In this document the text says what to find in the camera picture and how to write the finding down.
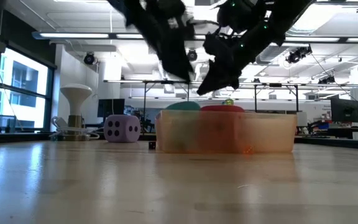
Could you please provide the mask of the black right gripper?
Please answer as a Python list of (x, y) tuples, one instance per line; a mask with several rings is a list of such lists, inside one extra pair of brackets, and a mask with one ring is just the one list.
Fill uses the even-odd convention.
[(240, 37), (207, 33), (203, 47), (214, 58), (196, 91), (199, 96), (225, 87), (238, 89), (240, 72), (260, 53), (260, 37), (254, 33)]

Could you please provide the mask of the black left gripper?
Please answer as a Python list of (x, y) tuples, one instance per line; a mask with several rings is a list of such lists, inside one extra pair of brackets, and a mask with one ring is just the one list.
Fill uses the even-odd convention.
[(156, 51), (163, 69), (189, 82), (193, 68), (185, 52), (184, 39), (195, 36), (194, 25), (185, 18), (183, 1), (108, 0), (125, 18), (125, 26), (135, 27)]

